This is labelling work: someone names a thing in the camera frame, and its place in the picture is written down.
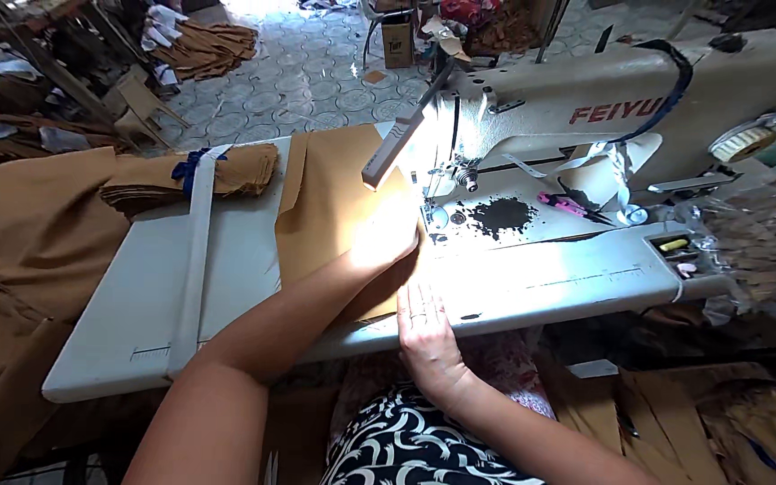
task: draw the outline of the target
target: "pink floral fabric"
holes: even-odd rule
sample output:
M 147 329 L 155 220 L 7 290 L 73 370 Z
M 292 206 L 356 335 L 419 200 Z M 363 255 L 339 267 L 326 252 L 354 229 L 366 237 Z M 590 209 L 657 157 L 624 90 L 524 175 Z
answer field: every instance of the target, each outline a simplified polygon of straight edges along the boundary
M 512 401 L 555 419 L 521 331 L 469 336 L 457 341 L 463 362 L 481 380 Z M 331 445 L 365 403 L 392 384 L 410 380 L 397 350 L 354 357 L 331 418 Z

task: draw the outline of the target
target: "table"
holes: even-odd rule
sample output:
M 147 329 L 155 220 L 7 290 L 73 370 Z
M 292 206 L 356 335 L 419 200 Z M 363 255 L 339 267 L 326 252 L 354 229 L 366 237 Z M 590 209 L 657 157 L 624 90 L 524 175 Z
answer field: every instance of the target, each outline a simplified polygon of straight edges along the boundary
M 19 16 L 18 20 L 0 22 L 0 42 L 7 42 L 19 51 L 35 69 L 84 107 L 90 117 L 112 127 L 115 118 L 101 100 L 62 67 L 46 49 L 38 45 L 35 35 L 61 18 L 83 15 L 123 59 L 128 62 L 146 60 L 92 0 L 57 0 L 44 5 L 42 12 L 25 13 Z
M 384 137 L 392 123 L 379 123 Z M 256 199 L 213 204 L 199 341 L 274 294 L 280 285 L 274 222 L 290 138 L 278 147 L 276 176 Z M 185 274 L 187 206 L 135 220 L 42 387 L 73 402 L 168 386 L 164 375 Z M 551 212 L 557 224 L 560 213 Z M 676 223 L 616 229 L 574 242 L 539 242 L 430 261 L 458 336 L 641 310 L 726 292 L 726 280 L 682 281 L 649 237 L 683 231 Z M 605 250 L 606 257 L 601 257 Z M 326 331 L 301 362 L 398 347 L 394 317 Z

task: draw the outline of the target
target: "wooden table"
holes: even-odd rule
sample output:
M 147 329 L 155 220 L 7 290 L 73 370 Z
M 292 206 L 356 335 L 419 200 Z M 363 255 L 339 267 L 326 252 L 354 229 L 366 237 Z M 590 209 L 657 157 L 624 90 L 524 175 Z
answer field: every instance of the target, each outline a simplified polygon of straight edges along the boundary
M 146 62 L 144 54 L 115 28 L 103 10 L 92 0 L 54 0 L 42 6 L 34 4 L 31 9 L 17 12 L 16 18 L 0 22 L 0 43 L 7 42 L 19 51 L 38 71 L 83 106 L 92 119 L 112 126 L 115 117 L 104 107 L 101 100 L 35 41 L 38 33 L 54 22 L 64 17 L 76 16 L 86 17 L 124 60 L 141 64 Z

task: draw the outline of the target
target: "scissors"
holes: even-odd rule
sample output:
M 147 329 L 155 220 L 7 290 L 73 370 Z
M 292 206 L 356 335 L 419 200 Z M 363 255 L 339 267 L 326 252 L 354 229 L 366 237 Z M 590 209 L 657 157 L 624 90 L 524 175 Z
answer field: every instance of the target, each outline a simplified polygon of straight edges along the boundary
M 593 223 L 616 227 L 616 225 L 612 224 L 612 221 L 609 220 L 609 217 L 602 215 L 600 212 L 589 211 L 587 208 L 574 202 L 566 193 L 540 192 L 538 193 L 538 201 L 549 205 L 550 207 L 562 209 L 565 212 L 570 212 L 573 215 L 583 217 Z

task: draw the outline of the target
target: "industrial sewing machine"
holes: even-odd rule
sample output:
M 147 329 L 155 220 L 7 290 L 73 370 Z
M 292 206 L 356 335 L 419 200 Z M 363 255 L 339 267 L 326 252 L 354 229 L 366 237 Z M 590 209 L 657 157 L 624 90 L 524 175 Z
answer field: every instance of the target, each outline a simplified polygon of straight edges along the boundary
M 449 67 L 397 118 L 362 179 L 376 190 L 396 162 L 423 196 L 434 245 L 461 254 L 642 224 L 643 206 L 735 179 L 722 163 L 773 142 L 775 123 L 776 30 Z M 617 222 L 536 225 L 541 192 Z

